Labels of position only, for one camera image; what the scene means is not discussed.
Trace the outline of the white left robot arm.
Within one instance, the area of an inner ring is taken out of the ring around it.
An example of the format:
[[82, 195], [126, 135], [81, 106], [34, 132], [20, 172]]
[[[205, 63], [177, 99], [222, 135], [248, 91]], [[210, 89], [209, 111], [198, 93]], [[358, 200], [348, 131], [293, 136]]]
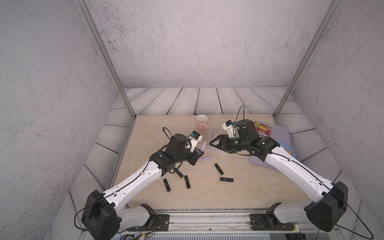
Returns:
[[126, 209], [140, 191], [171, 171], [177, 163], [187, 161], [194, 166], [204, 152], [197, 148], [202, 136], [194, 131], [189, 136], [175, 134], [167, 145], [152, 154], [149, 160], [130, 177], [102, 193], [89, 194], [81, 222], [95, 240], [110, 240], [125, 230], [150, 231], [156, 212], [147, 204]]

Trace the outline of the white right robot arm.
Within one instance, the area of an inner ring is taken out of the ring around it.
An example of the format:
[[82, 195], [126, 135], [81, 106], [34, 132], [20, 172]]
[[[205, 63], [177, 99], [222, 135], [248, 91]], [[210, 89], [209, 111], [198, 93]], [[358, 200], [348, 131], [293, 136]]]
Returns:
[[312, 223], [319, 230], [330, 232], [347, 211], [348, 187], [333, 183], [315, 173], [290, 155], [279, 142], [260, 136], [255, 124], [248, 120], [223, 124], [227, 130], [210, 141], [210, 146], [228, 154], [247, 151], [250, 156], [274, 167], [297, 184], [311, 199], [308, 204], [275, 203], [266, 212], [270, 227], [287, 223]]

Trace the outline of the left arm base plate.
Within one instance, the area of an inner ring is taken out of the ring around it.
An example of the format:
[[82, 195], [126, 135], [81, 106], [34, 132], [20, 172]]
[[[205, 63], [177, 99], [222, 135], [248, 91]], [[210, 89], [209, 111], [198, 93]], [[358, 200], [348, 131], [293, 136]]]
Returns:
[[167, 232], [169, 230], [170, 215], [156, 214], [148, 219], [141, 227], [126, 229], [128, 232]]

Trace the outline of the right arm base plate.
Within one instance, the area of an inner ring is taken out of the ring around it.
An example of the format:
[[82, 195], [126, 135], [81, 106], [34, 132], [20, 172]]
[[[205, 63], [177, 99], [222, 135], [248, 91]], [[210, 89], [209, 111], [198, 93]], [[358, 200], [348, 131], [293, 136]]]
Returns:
[[251, 214], [250, 228], [253, 231], [293, 231], [292, 223], [281, 223], [274, 215]]

